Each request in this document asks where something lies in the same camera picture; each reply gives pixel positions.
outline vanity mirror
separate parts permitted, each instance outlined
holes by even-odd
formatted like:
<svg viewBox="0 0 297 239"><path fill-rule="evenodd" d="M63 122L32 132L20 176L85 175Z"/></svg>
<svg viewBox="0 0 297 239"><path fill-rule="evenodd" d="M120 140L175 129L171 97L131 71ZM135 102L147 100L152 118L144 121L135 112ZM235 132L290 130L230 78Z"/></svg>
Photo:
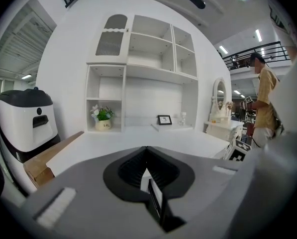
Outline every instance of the vanity mirror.
<svg viewBox="0 0 297 239"><path fill-rule="evenodd" d="M228 120L226 116L226 88L223 78L218 78L213 85L213 96L209 121L219 123Z"/></svg>

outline white counter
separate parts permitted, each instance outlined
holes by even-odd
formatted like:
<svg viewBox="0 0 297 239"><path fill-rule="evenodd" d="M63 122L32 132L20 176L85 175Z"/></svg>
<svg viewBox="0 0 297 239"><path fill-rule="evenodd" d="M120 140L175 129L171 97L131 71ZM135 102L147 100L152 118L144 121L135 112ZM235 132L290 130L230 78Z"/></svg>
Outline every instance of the white counter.
<svg viewBox="0 0 297 239"><path fill-rule="evenodd" d="M151 126L128 126L119 134L84 133L52 158L47 166L57 176L84 160L142 146L158 146L213 158L228 145L226 141L194 130L157 132Z"/></svg>

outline man's hair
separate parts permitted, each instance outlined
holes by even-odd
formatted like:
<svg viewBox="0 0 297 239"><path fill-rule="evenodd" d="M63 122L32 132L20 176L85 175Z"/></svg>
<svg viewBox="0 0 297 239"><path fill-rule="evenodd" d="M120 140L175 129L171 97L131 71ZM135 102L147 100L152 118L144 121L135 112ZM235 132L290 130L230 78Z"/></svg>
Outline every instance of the man's hair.
<svg viewBox="0 0 297 239"><path fill-rule="evenodd" d="M254 52L254 53L251 54L251 56L250 56L250 63L251 63L252 61L254 61L256 58L259 59L259 61L260 61L261 63L263 63L263 64L266 63L266 62L264 61L263 57L262 57L258 52Z"/></svg>

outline flower pot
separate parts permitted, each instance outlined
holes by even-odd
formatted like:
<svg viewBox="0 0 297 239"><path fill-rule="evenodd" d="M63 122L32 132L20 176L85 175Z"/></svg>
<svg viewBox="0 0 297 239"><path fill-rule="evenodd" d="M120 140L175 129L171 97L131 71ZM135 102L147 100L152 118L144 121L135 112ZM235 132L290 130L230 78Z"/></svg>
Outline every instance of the flower pot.
<svg viewBox="0 0 297 239"><path fill-rule="evenodd" d="M112 127L110 119L96 121L95 129L97 131L105 131Z"/></svg>

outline picture frame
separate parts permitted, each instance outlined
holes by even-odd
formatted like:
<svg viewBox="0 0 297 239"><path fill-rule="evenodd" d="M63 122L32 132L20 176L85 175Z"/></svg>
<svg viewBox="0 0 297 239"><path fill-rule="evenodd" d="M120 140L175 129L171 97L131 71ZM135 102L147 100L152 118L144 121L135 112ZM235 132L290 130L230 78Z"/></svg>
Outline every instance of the picture frame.
<svg viewBox="0 0 297 239"><path fill-rule="evenodd" d="M172 119L170 115L158 115L158 125L172 125Z"/></svg>

